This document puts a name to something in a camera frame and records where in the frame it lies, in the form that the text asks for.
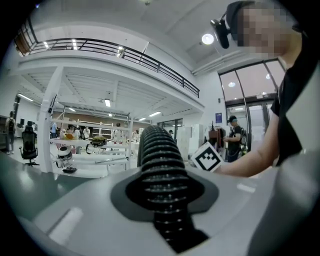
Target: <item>black flexible hose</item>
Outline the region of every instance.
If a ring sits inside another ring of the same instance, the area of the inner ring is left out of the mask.
[[[183,252],[208,238],[195,229],[188,213],[192,196],[183,159],[171,135],[159,126],[147,127],[141,140],[143,207],[154,212],[153,224],[169,245]]]

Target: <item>handrail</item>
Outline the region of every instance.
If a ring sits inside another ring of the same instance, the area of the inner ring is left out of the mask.
[[[82,37],[49,39],[35,42],[29,54],[63,50],[98,52],[137,63],[157,73],[163,74],[199,98],[200,90],[172,68],[145,53],[114,42]]]

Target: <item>person in blue shirt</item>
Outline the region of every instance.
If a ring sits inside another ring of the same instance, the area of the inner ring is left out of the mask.
[[[57,124],[54,122],[51,127],[51,139],[54,139],[56,137],[56,131],[57,131]]]

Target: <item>round ceiling light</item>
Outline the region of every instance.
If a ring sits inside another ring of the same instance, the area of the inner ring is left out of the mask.
[[[214,42],[215,38],[212,34],[204,34],[202,36],[202,42],[205,45],[211,45]]]

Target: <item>black chair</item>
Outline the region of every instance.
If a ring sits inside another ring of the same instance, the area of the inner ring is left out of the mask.
[[[23,159],[29,160],[25,163],[28,166],[38,166],[39,164],[31,162],[32,159],[35,159],[38,156],[38,149],[35,147],[36,144],[36,133],[32,126],[26,126],[24,132],[22,133],[23,140],[23,151],[22,146],[19,147],[20,153]]]

